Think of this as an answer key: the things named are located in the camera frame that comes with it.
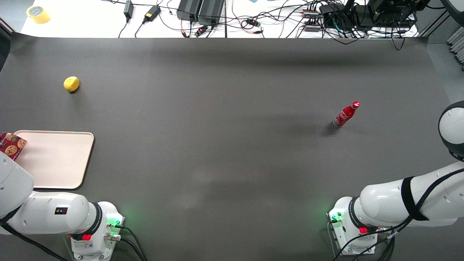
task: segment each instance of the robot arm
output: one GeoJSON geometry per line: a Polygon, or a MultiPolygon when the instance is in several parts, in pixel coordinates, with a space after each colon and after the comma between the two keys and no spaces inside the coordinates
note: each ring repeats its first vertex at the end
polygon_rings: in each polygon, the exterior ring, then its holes
{"type": "Polygon", "coordinates": [[[369,185],[359,197],[343,197],[335,203],[328,217],[342,254],[360,254],[369,249],[377,242],[377,234],[370,233],[399,225],[408,217],[414,218],[408,226],[435,227],[452,225],[464,216],[464,172],[460,172],[464,169],[464,101],[445,109],[438,131],[450,154],[460,162],[422,176],[369,185]],[[425,191],[450,173],[454,175],[435,187],[416,209],[425,191]],[[367,236],[351,241],[362,234],[367,236]]]}
{"type": "Polygon", "coordinates": [[[33,191],[32,176],[0,153],[0,234],[68,234],[74,257],[108,261],[124,217],[109,202],[78,194],[33,191]]]}

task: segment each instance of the cable strap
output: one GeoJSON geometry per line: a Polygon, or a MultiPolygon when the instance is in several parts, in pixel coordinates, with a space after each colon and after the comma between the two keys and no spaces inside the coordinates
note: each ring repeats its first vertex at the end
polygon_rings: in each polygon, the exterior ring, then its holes
{"type": "Polygon", "coordinates": [[[419,212],[419,209],[414,203],[414,198],[412,197],[411,192],[411,180],[413,178],[414,176],[403,179],[403,184],[401,185],[401,198],[403,199],[407,212],[413,219],[417,221],[428,221],[429,219],[419,212]]]}
{"type": "Polygon", "coordinates": [[[19,207],[17,207],[15,210],[11,211],[10,213],[8,213],[6,216],[4,216],[2,219],[0,219],[0,226],[3,227],[6,225],[6,223],[8,222],[8,220],[10,220],[17,212],[18,210],[21,208],[22,205],[20,205],[19,207]]]}

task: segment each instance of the cookie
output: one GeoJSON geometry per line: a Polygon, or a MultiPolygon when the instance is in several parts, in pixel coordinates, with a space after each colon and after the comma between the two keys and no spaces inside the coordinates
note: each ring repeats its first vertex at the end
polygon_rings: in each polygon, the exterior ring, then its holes
{"type": "Polygon", "coordinates": [[[18,147],[21,148],[21,149],[24,148],[24,145],[26,145],[26,142],[27,141],[25,139],[19,139],[18,140],[18,147]]]}
{"type": "Polygon", "coordinates": [[[12,134],[12,133],[7,133],[5,136],[5,139],[15,142],[18,139],[18,136],[12,134]]]}
{"type": "Polygon", "coordinates": [[[5,154],[7,156],[11,156],[15,154],[16,152],[18,152],[18,147],[16,147],[15,145],[10,145],[5,149],[5,154]]]}

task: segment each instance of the yellow tape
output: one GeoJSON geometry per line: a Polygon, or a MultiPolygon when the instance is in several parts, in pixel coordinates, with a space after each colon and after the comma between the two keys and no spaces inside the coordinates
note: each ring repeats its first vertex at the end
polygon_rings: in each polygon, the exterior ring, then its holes
{"type": "Polygon", "coordinates": [[[36,24],[44,24],[50,21],[50,15],[43,7],[32,6],[26,10],[27,16],[29,16],[36,24]]]}

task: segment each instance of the red bottle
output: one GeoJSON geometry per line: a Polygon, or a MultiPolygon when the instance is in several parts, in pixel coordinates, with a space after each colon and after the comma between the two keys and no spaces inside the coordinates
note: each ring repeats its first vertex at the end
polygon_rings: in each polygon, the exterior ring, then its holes
{"type": "Polygon", "coordinates": [[[353,102],[351,106],[346,107],[343,109],[340,114],[334,119],[334,125],[337,127],[342,127],[351,117],[353,117],[356,109],[359,108],[359,102],[353,102]]]}

